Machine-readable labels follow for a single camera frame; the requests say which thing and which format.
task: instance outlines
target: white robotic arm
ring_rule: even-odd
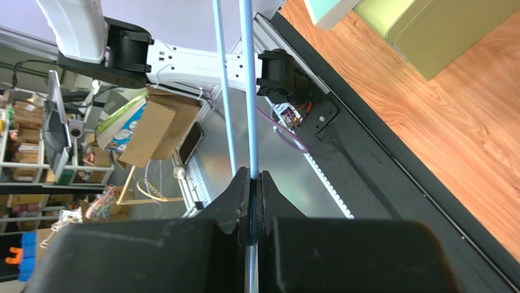
[[[147,84],[220,83],[216,52],[169,45],[152,39],[141,27],[103,18],[100,0],[37,2],[54,30],[58,64],[65,70],[134,89]],[[227,55],[230,87],[245,89],[244,62],[241,55]],[[314,85],[297,73],[294,58],[285,51],[264,51],[255,55],[255,62],[257,94],[268,96],[273,104],[297,106],[312,95]]]

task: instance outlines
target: orange clip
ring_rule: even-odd
[[[9,252],[16,253],[16,255],[15,255],[14,258],[5,258],[5,263],[7,263],[7,264],[20,264],[21,258],[22,258],[23,249],[22,248],[11,247],[9,249]]]

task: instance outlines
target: light blue rod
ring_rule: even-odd
[[[224,48],[224,30],[222,28],[222,9],[220,0],[213,0],[213,15],[215,33],[217,35],[217,51],[220,57],[220,80],[222,83],[222,101],[224,103],[224,120],[226,121],[226,135],[228,137],[229,160],[231,161],[231,177],[237,173],[235,144],[233,142],[233,124],[231,123],[231,108],[229,106],[228,71],[226,69],[226,51]]]
[[[249,158],[251,179],[258,178],[258,135],[256,133],[256,73],[255,46],[253,44],[253,10],[251,0],[240,0],[240,28],[245,57],[245,96],[247,126],[249,130]]]

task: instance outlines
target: smartphone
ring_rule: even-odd
[[[179,157],[181,158],[181,162],[183,165],[186,165],[190,157],[192,156],[195,149],[198,147],[202,137],[204,136],[204,132],[202,131],[202,127],[199,122],[195,122],[188,132],[188,136],[186,136],[186,140],[182,144],[179,150]]]

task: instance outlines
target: wood grain surface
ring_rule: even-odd
[[[353,12],[281,14],[520,261],[520,10],[429,82]]]

